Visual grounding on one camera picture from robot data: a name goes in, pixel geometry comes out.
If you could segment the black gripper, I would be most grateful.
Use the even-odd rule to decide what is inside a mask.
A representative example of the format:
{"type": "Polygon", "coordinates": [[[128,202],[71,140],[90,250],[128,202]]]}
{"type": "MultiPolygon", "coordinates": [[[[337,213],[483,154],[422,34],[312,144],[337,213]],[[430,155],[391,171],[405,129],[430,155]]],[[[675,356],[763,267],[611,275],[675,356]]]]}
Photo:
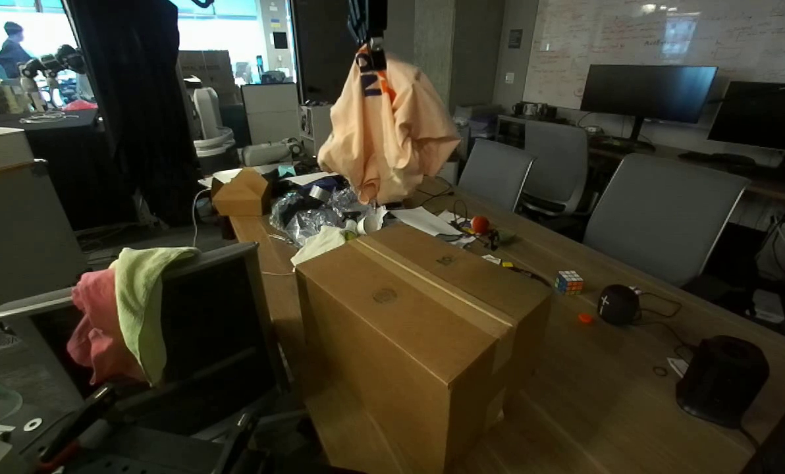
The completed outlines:
{"type": "Polygon", "coordinates": [[[362,93],[379,94],[383,93],[383,75],[388,69],[384,48],[379,36],[363,43],[356,53],[356,63],[362,69],[362,93]]]}

